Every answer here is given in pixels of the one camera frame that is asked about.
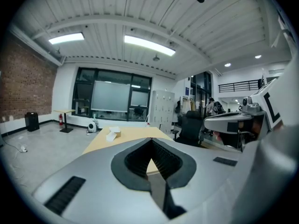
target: black chair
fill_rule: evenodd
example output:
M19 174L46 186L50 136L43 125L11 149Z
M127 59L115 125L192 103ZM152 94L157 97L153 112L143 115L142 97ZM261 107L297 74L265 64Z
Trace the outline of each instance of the black chair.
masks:
M198 111L188 111L182 120L182 130L179 137L177 138L178 130L172 132L174 134L174 141L200 147L203 141L203 137L199 138L199 132L203 122L200 113Z

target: baseboard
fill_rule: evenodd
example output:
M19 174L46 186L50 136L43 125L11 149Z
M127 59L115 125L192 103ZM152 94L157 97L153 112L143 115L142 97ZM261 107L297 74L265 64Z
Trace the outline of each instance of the baseboard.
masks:
M49 119L47 121L40 122L39 125L43 125L43 124L50 123L50 122L52 122L51 119ZM15 129L15 130L3 133L3 134L1 134L1 136L2 137L9 136L11 134L14 134L14 133L17 133L17 132L20 132L20 131L23 131L23 130L26 130L26 127L22 127L22 128L19 128L19 129Z
M59 123L58 120L49 119L49 120L47 120L47 121L40 122L39 125L47 124L47 123L50 123L50 122ZM74 125L74 124L69 124L69 123L66 123L66 124L67 124L68 126L73 126L73 127L77 127L77 128L87 129L87 126ZM9 136L9 135L11 135L11 134L14 134L14 133L17 133L17 132L20 132L20 131L23 131L23 130L26 130L26 127L22 127L22 128L19 128L19 129L15 129L15 130L9 131L9 132L7 132L7 133L3 133L3 134L1 134L1 136L2 136L2 137Z

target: desk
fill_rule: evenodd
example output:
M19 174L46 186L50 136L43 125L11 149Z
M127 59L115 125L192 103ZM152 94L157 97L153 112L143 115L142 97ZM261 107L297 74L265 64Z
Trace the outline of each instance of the desk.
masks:
M84 150L83 154L88 152L110 147L113 145L117 145L123 142L128 142L137 139L143 138L163 138L167 140L172 140L166 134L164 134L161 130L156 127L120 127L121 136L115 138L112 142L106 141L106 135L110 133L109 126L104 127L100 133L92 140L89 146ZM152 174L156 173L158 169L156 168L153 160L151 159L148 165L147 173Z
M59 113L64 113L64 125L65 128L60 130L60 132L63 133L69 133L70 131L72 131L73 129L71 128L67 128L67 124L66 124L66 113L71 113L71 112L75 112L75 110L54 110L55 112L59 112Z

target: white cabinet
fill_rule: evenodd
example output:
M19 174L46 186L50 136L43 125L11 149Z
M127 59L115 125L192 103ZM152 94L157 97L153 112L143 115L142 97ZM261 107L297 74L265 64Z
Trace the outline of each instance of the white cabinet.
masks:
M164 133L171 133L174 93L153 91L149 123Z

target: fluorescent light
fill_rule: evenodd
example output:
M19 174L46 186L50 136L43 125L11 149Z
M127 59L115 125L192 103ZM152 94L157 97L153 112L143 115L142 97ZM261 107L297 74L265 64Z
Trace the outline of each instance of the fluorescent light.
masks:
M130 43L130 44L146 47L146 48L164 53L164 54L169 55L169 56L172 56L174 53L176 53L176 51L174 51L172 49L169 49L167 47L161 46L161 45L153 43L153 42L149 42L149 41L144 40L144 39L129 36L129 35L125 36L125 43Z
M80 41L80 40L84 40L82 33L74 33L74 34L55 37L53 39L50 39L49 42L52 45L54 45L54 44L62 43L62 42L71 42L71 41Z

